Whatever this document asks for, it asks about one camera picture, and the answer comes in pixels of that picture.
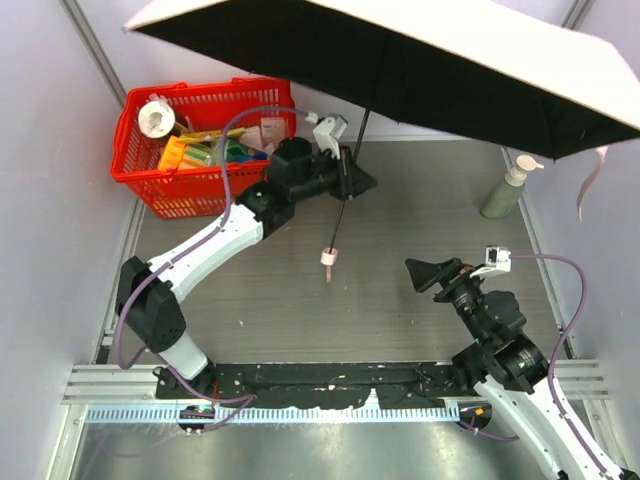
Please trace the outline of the pink folding umbrella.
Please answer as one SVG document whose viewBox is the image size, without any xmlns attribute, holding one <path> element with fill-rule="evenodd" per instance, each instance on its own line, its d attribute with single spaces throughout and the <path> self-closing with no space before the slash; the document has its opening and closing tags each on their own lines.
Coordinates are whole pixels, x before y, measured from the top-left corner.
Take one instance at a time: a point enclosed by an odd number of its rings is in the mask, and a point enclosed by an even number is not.
<svg viewBox="0 0 640 480">
<path fill-rule="evenodd" d="M 639 136 L 639 80 L 614 45 L 492 1 L 152 1 L 124 27 L 552 160 Z"/>
</svg>

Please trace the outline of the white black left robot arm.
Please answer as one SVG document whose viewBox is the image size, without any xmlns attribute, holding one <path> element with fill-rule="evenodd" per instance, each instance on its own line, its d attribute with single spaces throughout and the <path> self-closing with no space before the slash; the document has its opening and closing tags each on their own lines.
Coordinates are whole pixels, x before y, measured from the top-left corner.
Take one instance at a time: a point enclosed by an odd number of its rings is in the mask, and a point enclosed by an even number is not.
<svg viewBox="0 0 640 480">
<path fill-rule="evenodd" d="M 291 220 L 297 203 L 323 194 L 347 201 L 376 185 L 347 146 L 314 150 L 305 139 L 284 140 L 265 178 L 245 189 L 215 221 L 163 255 L 147 262 L 132 257 L 122 265 L 115 304 L 119 324 L 128 326 L 175 378 L 200 393 L 210 391 L 213 363 L 187 331 L 181 310 L 186 297 L 226 261 Z"/>
</svg>

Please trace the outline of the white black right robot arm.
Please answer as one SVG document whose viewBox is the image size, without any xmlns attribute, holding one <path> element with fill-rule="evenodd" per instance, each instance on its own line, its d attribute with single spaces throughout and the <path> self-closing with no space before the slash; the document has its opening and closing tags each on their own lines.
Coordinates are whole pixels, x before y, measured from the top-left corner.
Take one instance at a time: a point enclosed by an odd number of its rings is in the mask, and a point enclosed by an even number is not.
<svg viewBox="0 0 640 480">
<path fill-rule="evenodd" d="M 576 415 L 547 358 L 524 333 L 526 318 L 509 291 L 485 293 L 485 279 L 510 272 L 507 248 L 489 246 L 478 266 L 451 258 L 408 258 L 413 288 L 441 289 L 434 302 L 450 304 L 473 338 L 452 362 L 469 386 L 501 416 L 548 479 L 635 479 L 596 442 Z"/>
</svg>

